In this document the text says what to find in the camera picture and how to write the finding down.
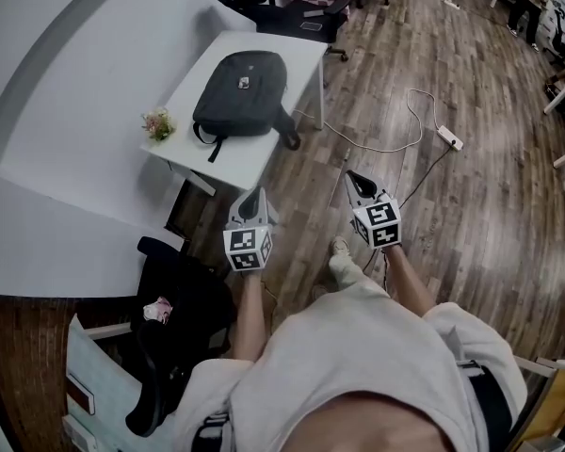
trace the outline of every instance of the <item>fiducial marker cube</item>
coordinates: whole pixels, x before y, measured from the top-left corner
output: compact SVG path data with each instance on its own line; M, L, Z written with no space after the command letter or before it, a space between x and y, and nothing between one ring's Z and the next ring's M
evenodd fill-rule
M272 252L270 226L224 231L224 249L234 271L263 269Z
M401 242L401 217L397 200L392 200L385 194L381 202L352 211L354 227L371 250Z

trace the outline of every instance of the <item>power strip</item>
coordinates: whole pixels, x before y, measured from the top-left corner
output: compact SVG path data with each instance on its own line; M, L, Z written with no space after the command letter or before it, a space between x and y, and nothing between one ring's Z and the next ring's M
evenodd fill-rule
M440 137L443 140L445 140L448 144L450 144L455 151L460 151L460 149L462 149L462 141L454 134L452 134L445 125L440 127L437 130L437 133L440 135Z

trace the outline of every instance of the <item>smartphone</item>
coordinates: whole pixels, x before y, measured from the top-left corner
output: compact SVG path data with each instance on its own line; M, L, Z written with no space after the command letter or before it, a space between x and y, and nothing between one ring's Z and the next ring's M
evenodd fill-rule
M317 32L322 28L322 24L315 24L314 22L304 22L300 25L300 27L304 30L313 30L314 32Z
M312 17L322 17L324 15L324 10L310 10L303 12L303 18L309 19Z

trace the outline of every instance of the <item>black strap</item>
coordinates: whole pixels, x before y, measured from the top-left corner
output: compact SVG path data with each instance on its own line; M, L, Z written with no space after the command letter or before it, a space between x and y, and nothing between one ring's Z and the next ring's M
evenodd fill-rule
M480 366L476 362L462 363L459 366L463 369L480 368L483 372L468 378L486 421L490 450L504 450L509 441L512 417L500 385L486 366Z
M228 411L209 415L195 433L191 452L221 452L224 426L229 421Z
M285 147L292 151L299 149L301 139L299 138L298 132L295 130L295 121L286 113L282 104L279 107L279 112L276 115L272 127L281 135L282 144L284 144Z
M209 162L214 162L216 160L216 157L218 157L219 150L222 147L222 142L224 142L224 140L227 137L226 136L216 136L216 138L213 140L213 142L206 142L201 137L201 131L199 129L200 129L200 126L199 126L198 122L195 122L195 123L192 124L192 130L195 131L195 136L197 136L203 144L216 144L216 149L214 149L214 151L209 156L209 159L207 159L207 161L209 161Z

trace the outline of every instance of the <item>white pants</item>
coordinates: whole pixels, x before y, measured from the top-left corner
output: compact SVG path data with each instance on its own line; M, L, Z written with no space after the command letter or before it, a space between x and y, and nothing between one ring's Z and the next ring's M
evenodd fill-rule
M340 290L345 290L353 284L359 283L365 288L389 296L381 286L364 275L362 269L353 262L351 256L346 254L334 254L329 260L329 268Z

